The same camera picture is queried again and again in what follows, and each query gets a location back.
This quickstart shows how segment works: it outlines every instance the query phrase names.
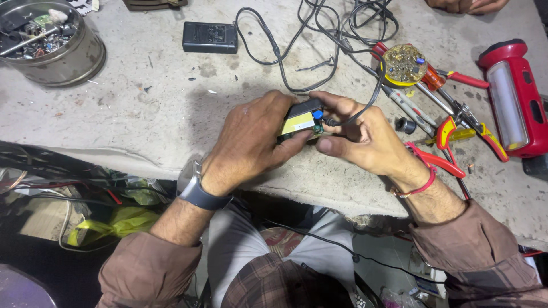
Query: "brown sleeve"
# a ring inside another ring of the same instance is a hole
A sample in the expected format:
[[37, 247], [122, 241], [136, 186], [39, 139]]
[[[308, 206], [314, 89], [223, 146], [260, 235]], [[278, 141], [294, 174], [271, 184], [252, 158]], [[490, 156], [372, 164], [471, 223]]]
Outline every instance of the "brown sleeve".
[[103, 296], [97, 307], [171, 307], [189, 286], [200, 256], [150, 233], [122, 239], [99, 272]]
[[476, 201], [468, 201], [464, 213], [448, 223], [411, 229], [425, 262], [446, 272], [453, 305], [548, 304], [548, 290], [519, 253], [512, 232]]

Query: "white pants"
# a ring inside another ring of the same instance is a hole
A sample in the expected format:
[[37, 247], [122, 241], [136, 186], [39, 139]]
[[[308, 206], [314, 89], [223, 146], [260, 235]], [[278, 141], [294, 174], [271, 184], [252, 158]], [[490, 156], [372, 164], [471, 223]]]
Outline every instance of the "white pants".
[[[230, 283], [247, 263], [270, 252], [250, 217], [249, 213], [229, 204], [211, 219], [208, 275], [213, 308], [221, 306]], [[352, 225], [341, 215], [327, 212], [309, 232], [352, 249]], [[305, 236], [283, 260], [299, 265], [305, 263], [319, 273], [336, 278], [354, 302], [354, 263], [352, 255], [344, 248]]]

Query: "tangled wires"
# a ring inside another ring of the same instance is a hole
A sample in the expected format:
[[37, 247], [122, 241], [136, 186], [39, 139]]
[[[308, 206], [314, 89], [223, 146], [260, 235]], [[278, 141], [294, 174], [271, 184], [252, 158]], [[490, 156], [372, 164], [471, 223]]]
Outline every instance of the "tangled wires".
[[[350, 15], [346, 18], [346, 20], [341, 24], [339, 14], [335, 11], [335, 9], [333, 9], [332, 7], [329, 7], [327, 5], [324, 5], [326, 0], [316, 0], [314, 3], [310, 2], [309, 0], [301, 0], [301, 3], [299, 5], [299, 10], [297, 12], [297, 16], [299, 18], [299, 21], [301, 22], [301, 27], [299, 28], [297, 33], [293, 36], [292, 40], [289, 42], [289, 45], [287, 46], [287, 48], [286, 48], [286, 50], [284, 51], [283, 54], [281, 54], [280, 49], [278, 47], [278, 44], [276, 43], [272, 32], [266, 26], [265, 21], [262, 19], [262, 16], [255, 9], [248, 8], [248, 7], [241, 8], [238, 11], [238, 13], [236, 14], [236, 28], [238, 30], [238, 33], [239, 33], [239, 35], [242, 39], [242, 42], [243, 42], [244, 46], [246, 47], [246, 51], [249, 54], [249, 56], [255, 62], [263, 64], [263, 65], [278, 64], [279, 69], [280, 69], [280, 73], [282, 75], [283, 83], [286, 85], [286, 87], [290, 91], [296, 92], [296, 93], [311, 91], [311, 90], [316, 89], [317, 87], [325, 84], [326, 82], [328, 82], [333, 77], [333, 75], [335, 75], [335, 71], [337, 69], [337, 63], [338, 63], [338, 59], [339, 59], [339, 51], [341, 51], [341, 50], [345, 54], [371, 53], [371, 54], [377, 55], [379, 57], [381, 63], [382, 63], [381, 72], [380, 72], [380, 76], [379, 76], [379, 79], [377, 81], [377, 84], [375, 86], [375, 89], [373, 91], [373, 94], [371, 95], [371, 99], [366, 104], [365, 108], [362, 109], [357, 114], [355, 114], [354, 116], [350, 117], [344, 123], [339, 123], [339, 122], [337, 122], [333, 119], [326, 119], [326, 125], [328, 125], [328, 126], [340, 126], [340, 125], [345, 125], [345, 124], [348, 124], [348, 123], [352, 123], [356, 118], [361, 116], [361, 114], [367, 108], [369, 108], [369, 107], [371, 107], [371, 105], [373, 105], [373, 103], [375, 102], [375, 100], [379, 96], [379, 93], [380, 93], [380, 90], [381, 90], [381, 87], [382, 87], [382, 84], [383, 84], [383, 81], [384, 81], [385, 75], [386, 75], [386, 63], [385, 63], [383, 57], [380, 54], [378, 54], [377, 52], [375, 52], [374, 50], [369, 49], [369, 48], [361, 49], [361, 50], [353, 50], [352, 47], [350, 46], [350, 43], [348, 42], [347, 38], [356, 39], [356, 40], [362, 42], [363, 44], [365, 44], [367, 47], [372, 47], [375, 44], [377, 44], [378, 42], [386, 42], [386, 41], [390, 40], [392, 37], [394, 37], [394, 35], [396, 35], [396, 33], [399, 30], [399, 23], [398, 23], [397, 19], [394, 17], [394, 15], [392, 14], [392, 12], [386, 8], [386, 6], [388, 4], [390, 4], [391, 1], [392, 0], [366, 0], [366, 1], [362, 2], [360, 0], [356, 0], [355, 3], [354, 3], [354, 9], [350, 13]], [[301, 11], [303, 3], [305, 3], [305, 2], [306, 2], [307, 5], [312, 7], [312, 12], [306, 17], [306, 19], [303, 20], [301, 15], [300, 15], [300, 11]], [[330, 10], [335, 15], [335, 17], [336, 17], [336, 28], [326, 29], [318, 22], [318, 14], [320, 13], [320, 11], [322, 9]], [[358, 24], [356, 15], [359, 12], [364, 11], [364, 10], [372, 10], [373, 14], [366, 21], [364, 21], [361, 24]], [[255, 14], [257, 16], [257, 18], [259, 19], [259, 24], [260, 24], [261, 28], [265, 32], [266, 36], [268, 37], [268, 39], [270, 41], [270, 44], [272, 45], [272, 50], [274, 52], [274, 55], [276, 56], [276, 60], [274, 60], [274, 61], [261, 61], [261, 60], [255, 58], [255, 57], [253, 57], [253, 55], [251, 55], [251, 52], [249, 51], [249, 48], [247, 46], [246, 39], [242, 35], [242, 31], [240, 30], [240, 27], [238, 25], [239, 16], [243, 11], [250, 11], [250, 12], [252, 12], [253, 14]], [[312, 17], [315, 18], [315, 22], [316, 22], [316, 25], [317, 25], [318, 28], [314, 28], [314, 27], [312, 27], [308, 24], [309, 21], [312, 19]], [[383, 25], [382, 34], [380, 35], [379, 38], [364, 38], [356, 32], [357, 29], [367, 25], [372, 20], [374, 20], [376, 17], [379, 17], [381, 19], [381, 23]], [[386, 32], [387, 32], [387, 29], [388, 29], [389, 21], [392, 21], [394, 23], [396, 29], [394, 30], [392, 35], [386, 37]], [[346, 24], [349, 25], [350, 30], [352, 31], [352, 33], [344, 31], [344, 27], [346, 26]], [[295, 43], [295, 41], [299, 37], [299, 35], [301, 35], [301, 33], [302, 33], [302, 31], [304, 30], [305, 27], [309, 28], [310, 30], [313, 30], [313, 31], [316, 31], [316, 32], [321, 32], [321, 33], [325, 34], [329, 39], [331, 39], [331, 41], [333, 41], [335, 43], [336, 51], [335, 51], [335, 55], [334, 55], [333, 69], [331, 70], [331, 73], [327, 76], [327, 78], [322, 79], [322, 80], [320, 80], [320, 81], [318, 81], [318, 82], [314, 83], [313, 85], [310, 85], [306, 88], [295, 89], [295, 88], [290, 87], [289, 84], [287, 83], [286, 73], [285, 73], [284, 67], [283, 67], [283, 60], [287, 57], [287, 55], [289, 54], [289, 51], [291, 50], [293, 44]]]

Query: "red thread bracelet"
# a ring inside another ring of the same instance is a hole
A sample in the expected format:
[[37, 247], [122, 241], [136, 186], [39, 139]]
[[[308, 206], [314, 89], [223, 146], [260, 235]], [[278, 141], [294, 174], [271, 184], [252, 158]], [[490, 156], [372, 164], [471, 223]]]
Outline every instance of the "red thread bracelet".
[[414, 143], [406, 142], [405, 145], [410, 147], [413, 150], [413, 154], [417, 156], [424, 163], [424, 165], [426, 165], [430, 169], [430, 178], [428, 179], [428, 182], [426, 182], [426, 184], [423, 187], [407, 193], [397, 192], [396, 188], [393, 187], [390, 191], [395, 196], [398, 196], [400, 198], [408, 198], [411, 195], [425, 191], [428, 187], [430, 187], [430, 185], [432, 185], [432, 183], [436, 179], [436, 173], [438, 172], [438, 169], [435, 166], [429, 164], [426, 160], [424, 160], [423, 156], [419, 153], [419, 151], [417, 151], [417, 148]]

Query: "black power adapter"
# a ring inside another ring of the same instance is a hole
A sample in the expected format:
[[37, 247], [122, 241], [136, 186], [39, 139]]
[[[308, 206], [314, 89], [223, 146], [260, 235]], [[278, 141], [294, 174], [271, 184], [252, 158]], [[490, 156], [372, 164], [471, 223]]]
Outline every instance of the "black power adapter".
[[187, 53], [236, 54], [236, 25], [185, 21], [182, 49]]

